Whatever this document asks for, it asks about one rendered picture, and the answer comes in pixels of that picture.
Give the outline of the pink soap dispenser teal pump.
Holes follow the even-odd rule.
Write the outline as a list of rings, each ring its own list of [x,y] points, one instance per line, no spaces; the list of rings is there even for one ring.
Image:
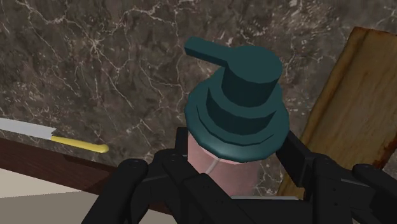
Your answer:
[[[251,195],[261,161],[281,148],[289,113],[279,57],[264,47],[223,46],[190,37],[185,53],[219,68],[189,93],[187,159],[229,196]]]

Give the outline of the yellow handled knife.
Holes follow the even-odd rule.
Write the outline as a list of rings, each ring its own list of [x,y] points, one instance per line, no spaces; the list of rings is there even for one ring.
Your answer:
[[[109,146],[106,144],[94,144],[76,139],[54,136],[53,132],[56,131],[56,128],[35,123],[0,118],[0,130],[66,144],[96,153],[107,153],[109,151]]]

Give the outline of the wooden cutting board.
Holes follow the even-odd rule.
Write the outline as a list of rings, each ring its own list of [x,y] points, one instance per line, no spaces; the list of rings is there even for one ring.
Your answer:
[[[329,78],[291,129],[310,150],[339,165],[384,168],[397,149],[397,34],[352,29]]]

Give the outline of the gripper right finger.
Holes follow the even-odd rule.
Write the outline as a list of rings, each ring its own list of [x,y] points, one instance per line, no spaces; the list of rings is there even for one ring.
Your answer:
[[[397,224],[397,180],[383,170],[370,164],[343,168],[292,132],[276,155],[294,185],[304,188],[312,224]]]

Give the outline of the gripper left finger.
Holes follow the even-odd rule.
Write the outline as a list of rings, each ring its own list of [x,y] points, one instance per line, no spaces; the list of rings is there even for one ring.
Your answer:
[[[110,176],[81,224],[139,224],[150,204],[163,202],[177,224],[248,224],[247,214],[187,161],[188,131],[152,163],[130,158]]]

